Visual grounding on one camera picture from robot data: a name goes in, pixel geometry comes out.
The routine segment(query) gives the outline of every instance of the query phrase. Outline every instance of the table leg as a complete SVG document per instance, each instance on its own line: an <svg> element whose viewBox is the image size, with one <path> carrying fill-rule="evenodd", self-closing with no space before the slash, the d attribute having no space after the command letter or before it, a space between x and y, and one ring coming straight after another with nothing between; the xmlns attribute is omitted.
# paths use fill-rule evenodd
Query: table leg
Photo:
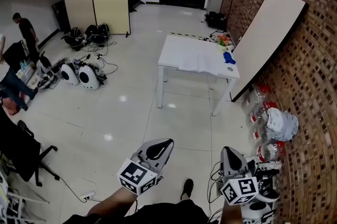
<svg viewBox="0 0 337 224"><path fill-rule="evenodd" d="M164 79L163 79L164 83L167 83L167 68L164 68Z"/></svg>
<svg viewBox="0 0 337 224"><path fill-rule="evenodd" d="M164 83L164 67L158 67L158 86L157 86L157 107L163 106L163 83Z"/></svg>
<svg viewBox="0 0 337 224"><path fill-rule="evenodd" d="M215 84L217 82L217 76L215 76L214 83L210 84L210 89L213 90L215 88Z"/></svg>
<svg viewBox="0 0 337 224"><path fill-rule="evenodd" d="M221 106L225 102L226 95L228 93L230 93L231 89L233 89L233 86L234 86L235 82L236 82L236 79L231 79L231 81L230 81L229 85L227 86L225 92L223 93L221 99L219 100L219 102L217 103L215 108L213 109L213 112L212 112L213 116L216 116L220 112Z"/></svg>

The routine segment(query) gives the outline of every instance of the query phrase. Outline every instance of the foot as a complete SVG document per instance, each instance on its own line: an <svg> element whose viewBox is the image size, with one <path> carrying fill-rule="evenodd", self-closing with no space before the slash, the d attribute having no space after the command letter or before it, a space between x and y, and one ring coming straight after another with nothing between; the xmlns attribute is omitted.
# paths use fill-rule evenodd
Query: foot
<svg viewBox="0 0 337 224"><path fill-rule="evenodd" d="M191 194L192 194L193 187L194 187L193 180L188 178L184 183L184 189L183 189L183 193L180 196L180 199L182 199L183 194L186 194L190 198Z"/></svg>
<svg viewBox="0 0 337 224"><path fill-rule="evenodd" d="M34 99L34 97L36 96L37 93L38 93L38 88L35 88L35 89L34 89L34 95L31 97L31 100Z"/></svg>

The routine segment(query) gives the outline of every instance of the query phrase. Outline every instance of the paper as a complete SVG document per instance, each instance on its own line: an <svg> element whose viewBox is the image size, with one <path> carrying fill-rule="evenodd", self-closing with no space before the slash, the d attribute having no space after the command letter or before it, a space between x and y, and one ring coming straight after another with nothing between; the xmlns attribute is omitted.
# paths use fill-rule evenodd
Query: paper
<svg viewBox="0 0 337 224"><path fill-rule="evenodd" d="M189 54L189 56L184 56L182 58L179 70L208 72L213 75L217 75L215 56L210 51L205 51L204 53L198 54Z"/></svg>

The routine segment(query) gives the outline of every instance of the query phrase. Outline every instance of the jeans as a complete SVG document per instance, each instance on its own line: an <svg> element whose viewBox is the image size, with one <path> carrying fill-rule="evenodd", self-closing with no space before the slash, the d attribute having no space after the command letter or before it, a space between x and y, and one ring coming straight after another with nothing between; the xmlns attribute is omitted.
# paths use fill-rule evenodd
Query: jeans
<svg viewBox="0 0 337 224"><path fill-rule="evenodd" d="M19 93L23 92L30 98L34 97L34 90L30 89L12 69L9 69L6 76L0 82L0 89L10 97L20 108L26 108L26 103L19 97Z"/></svg>

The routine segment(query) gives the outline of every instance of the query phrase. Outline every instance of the office chair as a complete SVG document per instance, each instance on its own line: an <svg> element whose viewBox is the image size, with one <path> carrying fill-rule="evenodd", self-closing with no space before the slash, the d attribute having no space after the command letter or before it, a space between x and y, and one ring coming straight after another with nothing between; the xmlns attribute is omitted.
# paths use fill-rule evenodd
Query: office chair
<svg viewBox="0 0 337 224"><path fill-rule="evenodd" d="M38 180L39 168L46 170L54 176L55 180L60 179L56 173L42 162L43 158L51 150L55 152L58 150L56 146L52 145L40 154L41 144L34 139L34 133L22 120L17 125L14 124L2 108L0 109L0 122L3 129L0 131L2 133L0 151L12 161L15 167L9 167L8 163L5 163L9 171L18 173L26 182L35 173L35 181L38 187L42 186L42 183Z"/></svg>

